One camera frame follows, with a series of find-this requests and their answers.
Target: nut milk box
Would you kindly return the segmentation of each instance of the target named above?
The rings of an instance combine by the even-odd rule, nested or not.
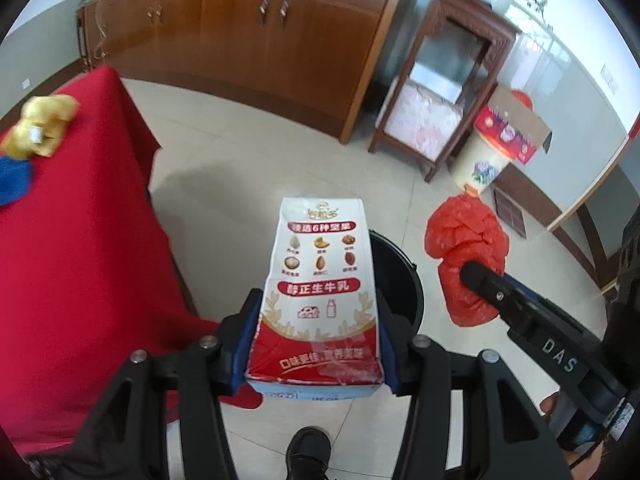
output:
[[[360,199],[284,198],[247,380],[307,400],[367,397],[383,381]]]

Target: screw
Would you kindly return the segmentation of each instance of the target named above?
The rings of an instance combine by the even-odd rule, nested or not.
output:
[[[414,346],[417,348],[427,348],[431,344],[431,339],[424,334],[416,334],[411,341],[414,343]]]
[[[203,336],[200,338],[200,346],[207,349],[218,346],[218,338],[214,335]]]
[[[141,363],[145,361],[148,356],[149,354],[146,353],[146,350],[134,350],[129,359],[132,363]]]
[[[495,350],[482,350],[482,360],[491,365],[496,364],[500,360],[500,354]]]

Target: cardboard box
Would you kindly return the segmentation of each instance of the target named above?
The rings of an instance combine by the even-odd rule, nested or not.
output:
[[[480,110],[474,126],[501,153],[522,164],[530,161],[551,134],[544,121],[503,85],[497,86]]]
[[[382,384],[362,200],[282,200],[246,377],[265,395],[304,400],[367,397]]]

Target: cow illustration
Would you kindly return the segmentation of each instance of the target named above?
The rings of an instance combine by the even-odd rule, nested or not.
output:
[[[304,306],[298,311],[298,317],[300,319],[317,319],[320,317],[320,309],[316,306]]]

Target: black trash bin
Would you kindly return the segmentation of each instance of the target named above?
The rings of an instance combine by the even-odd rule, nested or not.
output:
[[[391,240],[372,230],[369,235],[376,288],[391,312],[407,318],[417,333],[424,313],[424,295],[416,267]]]

